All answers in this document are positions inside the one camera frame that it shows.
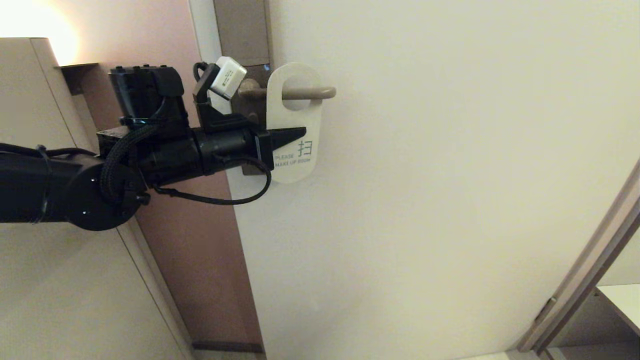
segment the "black robotic arm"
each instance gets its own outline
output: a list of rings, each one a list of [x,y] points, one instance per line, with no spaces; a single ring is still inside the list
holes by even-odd
[[[124,116],[122,126],[98,133],[100,154],[0,143],[0,222],[70,222],[100,231],[126,222],[147,205],[149,188],[217,205],[245,204],[264,195],[274,169],[273,150],[301,138],[306,129],[266,130],[240,114],[223,115],[207,94],[219,76],[226,80],[229,74],[206,63],[197,63],[194,74],[200,127],[189,126],[182,80],[174,68],[116,67],[109,78]],[[265,173],[266,184],[246,199],[212,199],[163,187],[247,163]]]

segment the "lever handle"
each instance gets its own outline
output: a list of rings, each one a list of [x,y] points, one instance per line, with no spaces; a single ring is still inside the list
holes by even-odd
[[[282,100],[325,100],[335,97],[336,89],[332,86],[317,88],[282,89]],[[240,83],[238,95],[246,100],[264,100],[267,89],[261,88],[254,79],[245,79]]]

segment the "beige wall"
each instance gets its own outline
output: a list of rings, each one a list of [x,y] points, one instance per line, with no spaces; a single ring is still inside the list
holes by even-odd
[[[182,76],[192,126],[191,66],[200,61],[186,0],[41,2],[77,35],[73,63],[99,62],[83,84],[99,129],[121,116],[106,76],[115,65],[167,64]],[[224,174],[188,181],[183,190],[228,198]],[[232,208],[213,207],[152,192],[137,218],[194,340],[260,343],[251,289]]]
[[[47,41],[0,38],[0,53],[0,141],[87,146]],[[0,224],[0,359],[192,359],[126,228]]]
[[[317,167],[236,209],[275,359],[512,347],[640,154],[637,1],[271,0]],[[232,193],[258,179],[229,172]]]

